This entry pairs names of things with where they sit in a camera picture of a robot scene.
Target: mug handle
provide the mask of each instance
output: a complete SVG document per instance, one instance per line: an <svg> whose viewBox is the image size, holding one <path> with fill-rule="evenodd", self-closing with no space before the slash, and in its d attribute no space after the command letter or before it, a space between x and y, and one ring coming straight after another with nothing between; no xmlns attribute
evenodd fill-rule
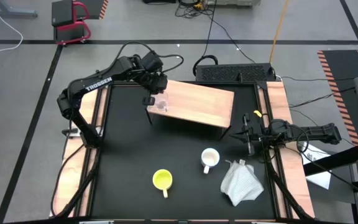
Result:
<svg viewBox="0 0 358 224"><path fill-rule="evenodd" d="M162 190L162 193L164 194L164 198L168 198L168 191L166 189Z"/></svg>
<svg viewBox="0 0 358 224"><path fill-rule="evenodd" d="M205 165L204 167L204 174L208 174L209 172L209 166Z"/></svg>

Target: white cup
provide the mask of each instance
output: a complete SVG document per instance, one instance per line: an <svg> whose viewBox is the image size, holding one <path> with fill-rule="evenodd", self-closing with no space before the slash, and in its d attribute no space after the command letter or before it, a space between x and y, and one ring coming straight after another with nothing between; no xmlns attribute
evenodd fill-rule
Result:
<svg viewBox="0 0 358 224"><path fill-rule="evenodd" d="M209 168L212 168L218 164L220 159L219 153L213 148L204 149L201 153L201 163L204 166L204 174L209 172Z"/></svg>

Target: white cloth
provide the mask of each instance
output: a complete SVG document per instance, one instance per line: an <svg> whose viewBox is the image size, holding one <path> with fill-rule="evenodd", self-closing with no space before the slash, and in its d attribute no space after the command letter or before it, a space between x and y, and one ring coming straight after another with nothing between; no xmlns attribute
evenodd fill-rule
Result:
<svg viewBox="0 0 358 224"><path fill-rule="evenodd" d="M263 191L262 184L254 174L254 167L236 161L230 164L221 184L221 192L229 196L234 206L243 200L255 200Z"/></svg>

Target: black tray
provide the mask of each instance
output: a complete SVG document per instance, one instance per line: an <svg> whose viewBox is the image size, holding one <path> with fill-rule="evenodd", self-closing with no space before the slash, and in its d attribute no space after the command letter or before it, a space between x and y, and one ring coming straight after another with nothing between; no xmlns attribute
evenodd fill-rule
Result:
<svg viewBox="0 0 358 224"><path fill-rule="evenodd" d="M259 162L262 157L247 157L246 145L229 136L241 130L244 113L251 115L254 131L260 132L261 121L253 114L254 110L260 110L257 86L202 85L235 92L232 127L221 141L218 140L224 130L205 124L155 114L151 115L153 125L150 125L141 103L146 90L136 85L111 88L104 145L91 199L92 218L238 220L277 216L275 191L265 165ZM207 147L218 150L221 160L204 175L200 155ZM229 169L225 160L234 159L245 159L254 166L265 189L256 200L241 202L236 207L220 192ZM167 199L152 183L152 176L159 169L167 169L173 176Z"/></svg>

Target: gray floor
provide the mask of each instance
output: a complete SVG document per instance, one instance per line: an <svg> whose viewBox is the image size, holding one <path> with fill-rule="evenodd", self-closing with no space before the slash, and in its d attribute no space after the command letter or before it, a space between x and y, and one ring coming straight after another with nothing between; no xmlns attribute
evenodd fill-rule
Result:
<svg viewBox="0 0 358 224"><path fill-rule="evenodd" d="M51 0L7 0L16 7L36 9L36 19L6 19L23 33L26 40L52 40L50 25ZM346 0L358 25L358 0ZM272 40L284 0L263 0L253 9L217 8L215 19L233 39ZM141 0L110 1L103 20L88 21L94 40L141 39L206 39L210 20L206 16L182 19L174 16L176 6L149 6ZM0 21L0 40L18 39L17 34ZM214 25L212 39L227 39L224 31ZM283 22L281 40L356 40L339 0L290 1ZM57 95L75 78L85 77L96 69L107 67L120 45L74 45L63 49L50 85L27 159L5 221L46 218L53 185L61 164L67 120L60 116ZM159 54L181 54L185 63L167 75L172 80L194 80L191 68L201 56L205 45L151 45ZM240 45L256 62L268 62L271 45ZM14 164L32 119L41 88L55 53L55 45L22 45L16 50L0 52L0 203ZM281 76L324 78L317 50L358 50L358 45L278 45L273 66ZM123 55L144 55L141 46L128 46ZM220 63L249 63L231 44L208 46ZM165 67L178 59L164 60ZM293 104L328 94L326 82L294 82L284 80L288 101ZM318 124L334 122L343 138L349 139L333 98L298 108ZM312 125L298 113L291 112L299 126ZM312 142L323 150L339 152L349 147ZM313 199L316 216L321 220L352 222L350 205L342 202Z"/></svg>

